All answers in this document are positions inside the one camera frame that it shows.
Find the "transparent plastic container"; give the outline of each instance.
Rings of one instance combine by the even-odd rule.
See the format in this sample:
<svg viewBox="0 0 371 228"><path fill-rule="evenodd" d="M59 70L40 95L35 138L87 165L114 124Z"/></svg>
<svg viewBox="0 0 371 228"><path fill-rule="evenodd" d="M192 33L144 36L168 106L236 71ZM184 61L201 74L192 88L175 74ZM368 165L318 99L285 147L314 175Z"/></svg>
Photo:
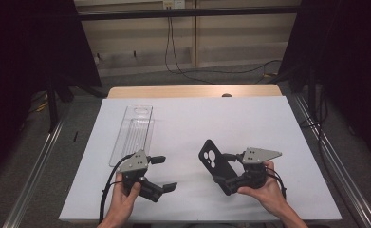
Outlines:
<svg viewBox="0 0 371 228"><path fill-rule="evenodd" d="M109 165L114 167L124 156L136 153L141 149L148 155L153 125L152 106L127 106Z"/></svg>

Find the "white paper surface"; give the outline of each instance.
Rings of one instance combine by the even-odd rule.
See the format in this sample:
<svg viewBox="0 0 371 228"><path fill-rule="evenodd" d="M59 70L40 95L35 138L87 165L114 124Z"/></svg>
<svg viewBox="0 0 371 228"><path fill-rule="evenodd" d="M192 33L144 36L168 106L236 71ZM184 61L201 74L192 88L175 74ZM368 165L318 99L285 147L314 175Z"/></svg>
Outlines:
<svg viewBox="0 0 371 228"><path fill-rule="evenodd" d="M154 130L150 156L165 156L150 165L148 180L158 186L178 182L157 203L137 198L131 221L223 222L275 220L256 199L226 196L198 158L206 140L221 153L247 147L276 150L275 169L287 188L288 203L302 219L341 219L322 174L286 97L106 99L66 199L60 219L99 218L102 190L112 168L109 159L128 105L152 105ZM240 175L239 162L232 163ZM108 196L108 210L112 191Z"/></svg>

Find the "hand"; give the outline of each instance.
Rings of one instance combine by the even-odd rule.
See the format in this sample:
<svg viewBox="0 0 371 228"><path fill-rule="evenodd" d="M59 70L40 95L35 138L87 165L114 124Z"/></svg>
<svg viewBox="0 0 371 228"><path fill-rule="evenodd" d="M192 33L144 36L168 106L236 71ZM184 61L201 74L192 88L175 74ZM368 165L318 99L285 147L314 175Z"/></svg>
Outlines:
<svg viewBox="0 0 371 228"><path fill-rule="evenodd" d="M268 172L274 175L272 171L274 170L274 163L265 161L264 165L268 168ZM287 227L306 227L297 213L286 202L276 179L268 177L265 185L259 189L240 187L237 192L259 200L268 212L278 217Z"/></svg>
<svg viewBox="0 0 371 228"><path fill-rule="evenodd" d="M140 193L140 183L136 182L133 185L129 196L125 194L123 183L120 182L122 181L121 173L116 175L115 181L118 182L114 186L110 208L107 216L98 226L99 228L122 227L132 214L135 199Z"/></svg>

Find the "gray floor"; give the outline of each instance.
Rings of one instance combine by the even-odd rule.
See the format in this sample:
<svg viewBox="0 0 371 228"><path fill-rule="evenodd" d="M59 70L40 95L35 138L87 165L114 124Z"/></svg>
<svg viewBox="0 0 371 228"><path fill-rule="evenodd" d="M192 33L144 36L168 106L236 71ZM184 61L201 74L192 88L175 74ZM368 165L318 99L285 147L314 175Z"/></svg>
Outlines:
<svg viewBox="0 0 371 228"><path fill-rule="evenodd" d="M267 73L276 72L279 64L274 63L266 67ZM255 66L223 66L215 70L243 71ZM187 73L194 77L209 81L213 84L255 84L262 78L263 69L243 74L222 74L211 72ZM263 78L260 83L269 80ZM164 86L164 85L205 85L205 83L190 80L183 75L169 72L143 73L137 75L102 78L103 90L108 91L112 86ZM295 101L295 94L291 94L288 83L279 84L282 92L288 97L298 122L305 119ZM69 184L73 181L76 169L79 166L85 150L88 137L91 133L101 100L88 96L82 91L72 88L76 94L71 104L59 103L60 110L67 110L65 123L54 144L41 173L40 181L35 185L35 191L25 215L17 223L20 227L95 227L96 224L70 224L58 220L65 198L69 191ZM306 96L306 90L299 94ZM323 124L324 133L330 139L349 175L357 184L364 198L371 207L371 154L365 142L349 131L349 124L328 99L329 115ZM37 162L39 153L48 137L49 118L47 110L31 113L23 127L9 156L0 167L0 227L8 218L11 208L18 199L30 172ZM351 202L335 171L326 161L330 173L327 173L316 138L309 128L302 129L312 154L327 179L329 189L335 199L343 219L340 221L322 222L330 227L365 227L354 204ZM302 186L306 190L312 186Z"/></svg>

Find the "table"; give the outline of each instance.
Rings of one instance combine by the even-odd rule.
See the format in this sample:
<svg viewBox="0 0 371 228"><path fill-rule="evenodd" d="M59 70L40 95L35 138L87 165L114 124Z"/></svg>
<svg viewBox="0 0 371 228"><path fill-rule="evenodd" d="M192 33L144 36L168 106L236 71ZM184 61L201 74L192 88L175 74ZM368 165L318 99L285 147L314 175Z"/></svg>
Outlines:
<svg viewBox="0 0 371 228"><path fill-rule="evenodd" d="M222 153L241 153L247 146L283 152L284 155L276 159L275 163L288 188L288 203L302 219L341 219L286 98L279 96L281 93L275 87L270 85L265 90L264 85L198 85L112 89L109 98L119 98L106 99L102 103L60 219L79 222L98 218L101 189L111 171L108 161L111 146L118 135L117 125L120 124L125 107L133 103L156 107L150 155L167 157L166 163L151 166L146 177L157 185L177 181L178 187L176 191L163 195L158 203L137 199L130 221L277 220L255 199L240 195L226 197L218 185L213 183L210 174L197 161L197 153L207 140L207 135L212 136ZM124 90L141 91L141 94L129 95L122 93ZM175 98L167 98L170 91L174 91ZM231 93L234 98L181 98L181 94L197 97L204 94L221 96L223 93ZM261 97L245 97L249 94ZM159 98L149 99L144 96ZM242 171L239 166L234 165L233 168L238 173ZM312 185L316 187L309 191L301 187Z"/></svg>

